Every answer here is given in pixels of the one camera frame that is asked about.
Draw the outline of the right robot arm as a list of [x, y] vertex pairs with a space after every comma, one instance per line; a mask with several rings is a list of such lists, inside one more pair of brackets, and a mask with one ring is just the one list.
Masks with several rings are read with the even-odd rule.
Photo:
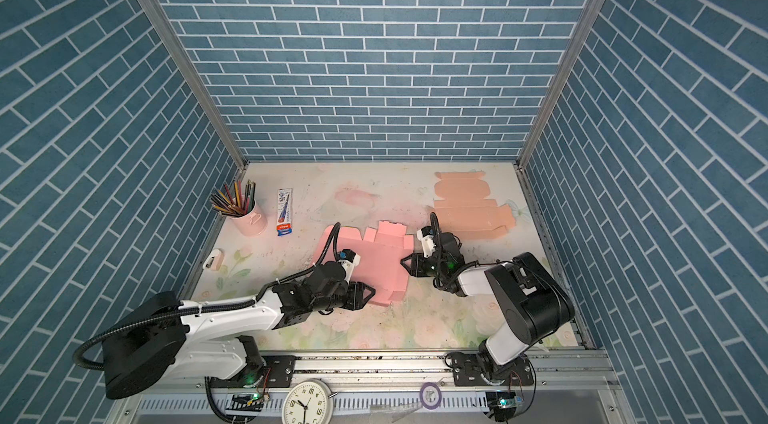
[[494, 263], [467, 262], [451, 233], [429, 233], [420, 242], [420, 252], [400, 261], [410, 276], [429, 278], [435, 289], [459, 297], [491, 296], [501, 311], [504, 323], [481, 342], [475, 358], [490, 383], [511, 377], [531, 347], [575, 317], [570, 298], [529, 252]]

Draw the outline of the pink cardboard box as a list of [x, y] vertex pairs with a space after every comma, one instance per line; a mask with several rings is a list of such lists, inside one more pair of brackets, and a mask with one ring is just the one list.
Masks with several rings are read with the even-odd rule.
[[342, 227], [338, 251], [350, 249], [361, 257], [351, 280], [362, 282], [376, 290], [368, 306], [388, 307], [401, 302], [407, 290], [409, 273], [401, 265], [403, 258], [414, 252], [414, 236], [403, 224], [379, 221], [377, 228]]

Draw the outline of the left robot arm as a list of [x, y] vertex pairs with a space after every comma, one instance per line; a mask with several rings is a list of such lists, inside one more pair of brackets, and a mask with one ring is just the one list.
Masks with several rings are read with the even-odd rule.
[[204, 378], [262, 385], [267, 363], [254, 334], [305, 322], [313, 313], [363, 309], [375, 289], [352, 280], [356, 263], [329, 261], [264, 285], [251, 297], [212, 302], [153, 296], [127, 318], [86, 340], [76, 366], [103, 373], [112, 400], [165, 379]]

